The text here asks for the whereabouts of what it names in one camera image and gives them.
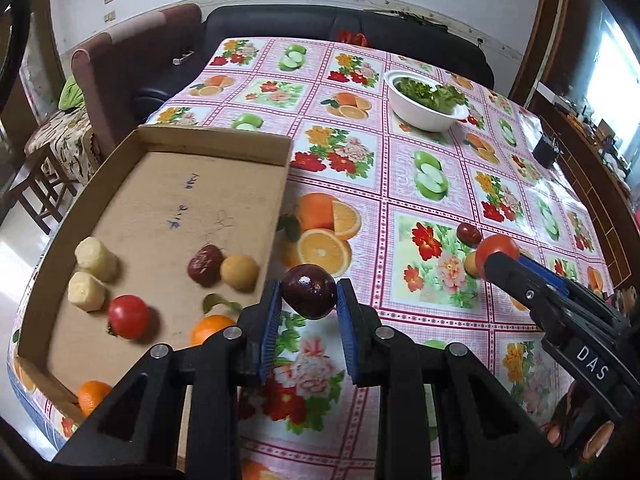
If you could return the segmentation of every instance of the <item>stool leg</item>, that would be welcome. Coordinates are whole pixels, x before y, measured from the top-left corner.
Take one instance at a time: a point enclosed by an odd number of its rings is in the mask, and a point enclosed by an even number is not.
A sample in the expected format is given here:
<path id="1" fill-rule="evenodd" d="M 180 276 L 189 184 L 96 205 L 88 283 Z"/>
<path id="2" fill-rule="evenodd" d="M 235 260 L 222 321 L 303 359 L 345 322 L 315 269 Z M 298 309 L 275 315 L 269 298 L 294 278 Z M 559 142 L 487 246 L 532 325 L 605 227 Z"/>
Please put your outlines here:
<path id="1" fill-rule="evenodd" d="M 60 211 L 58 211 L 56 209 L 56 206 L 49 201 L 47 195 L 44 194 L 44 191 L 38 185 L 38 181 L 35 179 L 31 180 L 31 190 L 38 197 L 38 200 L 42 202 L 42 205 L 47 209 L 47 211 L 51 213 L 51 216 L 53 216 L 53 218 L 55 218 L 58 222 L 62 222 L 62 215 L 60 214 Z"/>
<path id="2" fill-rule="evenodd" d="M 53 154 L 53 152 L 50 149 L 49 149 L 49 153 L 47 153 L 47 157 L 49 157 L 49 161 L 53 169 L 58 174 L 58 177 L 60 178 L 60 180 L 64 184 L 66 184 L 66 187 L 68 188 L 69 193 L 71 193 L 72 196 L 76 196 L 76 193 L 78 193 L 78 190 L 74 187 L 73 183 L 71 182 L 71 179 L 69 179 L 65 170 L 62 168 L 62 165 L 60 164 L 59 160 L 57 160 L 56 156 Z"/>
<path id="3" fill-rule="evenodd" d="M 36 176 L 41 181 L 41 183 L 45 187 L 45 189 L 47 191 L 49 191 L 49 193 L 51 195 L 51 198 L 53 200 L 57 200 L 58 199 L 58 192 L 53 188 L 53 186 L 49 182 L 49 179 L 47 178 L 47 175 L 44 174 L 44 171 L 42 171 L 42 169 L 38 170 L 36 172 Z"/>
<path id="4" fill-rule="evenodd" d="M 24 210 L 29 214 L 31 218 L 33 218 L 36 224 L 38 224 L 38 227 L 44 231 L 44 234 L 48 235 L 51 232 L 51 229 L 49 229 L 49 226 L 45 224 L 42 218 L 40 218 L 36 210 L 31 206 L 31 204 L 27 200 L 27 197 L 25 197 L 22 193 L 20 193 L 18 195 L 18 202 L 22 204 L 22 207 L 24 208 Z"/>

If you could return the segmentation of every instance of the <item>red date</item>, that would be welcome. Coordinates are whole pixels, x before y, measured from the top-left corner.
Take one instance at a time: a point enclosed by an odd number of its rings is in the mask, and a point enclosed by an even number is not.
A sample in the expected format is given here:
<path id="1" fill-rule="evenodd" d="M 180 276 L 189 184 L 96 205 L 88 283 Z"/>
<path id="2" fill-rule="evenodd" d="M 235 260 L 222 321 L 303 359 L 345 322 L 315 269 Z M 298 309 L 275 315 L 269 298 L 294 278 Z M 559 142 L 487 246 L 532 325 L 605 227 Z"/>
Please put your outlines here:
<path id="1" fill-rule="evenodd" d="M 205 245 L 189 262 L 187 274 L 202 286 L 212 286 L 220 280 L 220 265 L 224 259 L 222 251 L 215 245 Z"/>

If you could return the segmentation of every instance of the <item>floral tablecloth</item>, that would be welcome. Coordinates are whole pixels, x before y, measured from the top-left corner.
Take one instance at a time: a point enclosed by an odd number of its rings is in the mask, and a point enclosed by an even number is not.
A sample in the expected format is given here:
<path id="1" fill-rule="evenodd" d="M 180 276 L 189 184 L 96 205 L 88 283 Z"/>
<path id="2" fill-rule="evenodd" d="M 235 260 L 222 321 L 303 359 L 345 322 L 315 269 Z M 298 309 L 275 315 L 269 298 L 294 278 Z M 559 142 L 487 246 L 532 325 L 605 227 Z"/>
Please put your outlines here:
<path id="1" fill-rule="evenodd" d="M 403 123 L 382 81 L 392 69 L 454 85 L 468 97 L 469 117 L 442 134 Z M 509 234 L 556 273 L 612 292 L 587 209 L 558 168 L 544 170 L 532 158 L 540 122 L 530 112 L 395 54 L 237 38 L 224 41 L 202 74 L 148 122 L 292 137 L 270 276 L 309 262 L 350 278 L 359 301 L 375 307 L 383 323 L 420 344 L 463 342 L 539 425 L 549 420 L 569 376 L 542 350 L 542 333 L 522 306 L 466 275 L 470 249 L 455 234 L 462 221 L 485 237 Z M 16 392 L 59 446 L 73 423 L 17 367 L 23 380 L 15 380 L 14 348 L 15 341 L 8 363 Z M 307 321 L 285 305 L 274 366 L 265 387 L 239 397 L 245 480 L 372 478 L 379 391 L 351 384 L 335 315 Z M 430 421 L 435 425 L 434 416 Z"/>

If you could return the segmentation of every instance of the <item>cardboard box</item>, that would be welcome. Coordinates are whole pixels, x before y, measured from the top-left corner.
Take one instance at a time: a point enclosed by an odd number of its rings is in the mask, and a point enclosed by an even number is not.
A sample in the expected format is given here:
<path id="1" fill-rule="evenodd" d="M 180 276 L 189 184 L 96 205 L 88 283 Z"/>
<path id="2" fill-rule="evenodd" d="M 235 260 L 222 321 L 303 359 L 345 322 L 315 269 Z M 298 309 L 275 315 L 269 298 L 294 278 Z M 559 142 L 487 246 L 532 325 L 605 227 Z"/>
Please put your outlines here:
<path id="1" fill-rule="evenodd" d="M 17 359 L 64 415 L 87 380 L 115 385 L 152 345 L 189 345 L 202 300 L 216 292 L 242 306 L 257 303 L 270 259 L 289 169 L 286 136 L 164 125 L 133 131 L 109 156 L 66 215 L 42 261 L 20 331 Z M 106 307 L 86 313 L 66 300 L 74 249 L 100 238 L 119 257 L 108 296 L 135 294 L 157 319 L 152 336 L 133 342 L 109 335 Z M 186 273 L 206 244 L 250 254 L 258 285 L 241 294 L 221 283 L 203 288 Z"/>

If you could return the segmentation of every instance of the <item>white bowl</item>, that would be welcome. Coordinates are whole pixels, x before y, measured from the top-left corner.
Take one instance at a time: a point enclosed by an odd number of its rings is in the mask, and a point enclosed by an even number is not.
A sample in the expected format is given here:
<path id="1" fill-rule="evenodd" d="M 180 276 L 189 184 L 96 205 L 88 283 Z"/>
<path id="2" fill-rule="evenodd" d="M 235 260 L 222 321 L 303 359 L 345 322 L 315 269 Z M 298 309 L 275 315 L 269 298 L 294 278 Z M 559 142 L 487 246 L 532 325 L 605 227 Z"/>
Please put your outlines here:
<path id="1" fill-rule="evenodd" d="M 402 95 L 394 82 L 401 77 L 410 77 L 421 83 L 426 83 L 435 88 L 436 85 L 441 83 L 427 76 L 417 74 L 415 72 L 408 72 L 407 70 L 389 70 L 385 73 L 385 83 L 389 87 L 389 104 L 391 109 L 398 115 L 404 122 L 409 123 L 415 128 L 426 130 L 428 132 L 445 132 L 453 123 L 457 120 L 466 119 L 469 115 L 469 109 L 465 105 L 456 105 L 453 108 L 451 115 L 441 114 L 436 110 L 431 110 L 426 106 L 409 99 Z"/>

